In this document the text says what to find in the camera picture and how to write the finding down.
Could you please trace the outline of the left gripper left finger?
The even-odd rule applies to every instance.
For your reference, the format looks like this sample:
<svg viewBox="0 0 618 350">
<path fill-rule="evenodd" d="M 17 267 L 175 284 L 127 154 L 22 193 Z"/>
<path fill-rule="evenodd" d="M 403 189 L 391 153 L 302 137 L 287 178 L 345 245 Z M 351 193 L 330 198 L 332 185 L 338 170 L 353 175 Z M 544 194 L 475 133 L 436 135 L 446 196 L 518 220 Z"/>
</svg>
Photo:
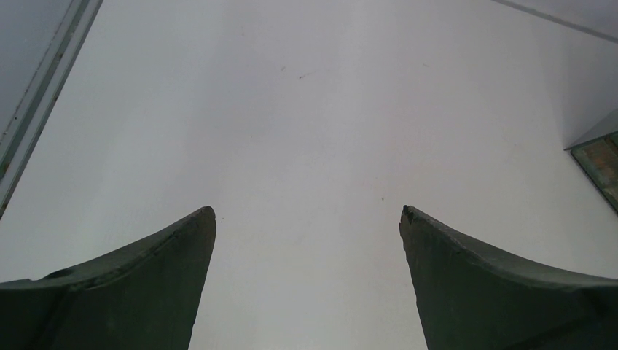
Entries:
<svg viewBox="0 0 618 350">
<path fill-rule="evenodd" d="M 3 349 L 187 349 L 216 238 L 205 206 L 42 279 L 1 284 Z"/>
</svg>

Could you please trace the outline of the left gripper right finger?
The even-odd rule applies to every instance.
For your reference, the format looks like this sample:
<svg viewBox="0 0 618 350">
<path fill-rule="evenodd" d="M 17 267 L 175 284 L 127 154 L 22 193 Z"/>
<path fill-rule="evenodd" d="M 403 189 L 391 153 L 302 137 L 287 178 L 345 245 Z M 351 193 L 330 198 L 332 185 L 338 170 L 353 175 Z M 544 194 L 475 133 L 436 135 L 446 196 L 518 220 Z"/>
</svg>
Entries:
<svg viewBox="0 0 618 350">
<path fill-rule="evenodd" d="M 617 281 L 528 260 L 413 206 L 399 232 L 429 349 L 615 349 Z"/>
</svg>

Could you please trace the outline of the clear acrylic organizer box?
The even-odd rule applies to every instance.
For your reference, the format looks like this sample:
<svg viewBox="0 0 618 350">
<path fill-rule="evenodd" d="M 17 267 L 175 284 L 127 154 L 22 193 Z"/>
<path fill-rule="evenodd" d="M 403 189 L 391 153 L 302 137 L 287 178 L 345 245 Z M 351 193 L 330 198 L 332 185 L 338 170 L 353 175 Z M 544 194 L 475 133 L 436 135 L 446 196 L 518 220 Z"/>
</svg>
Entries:
<svg viewBox="0 0 618 350">
<path fill-rule="evenodd" d="M 617 214 L 617 110 L 569 144 L 565 151 Z"/>
</svg>

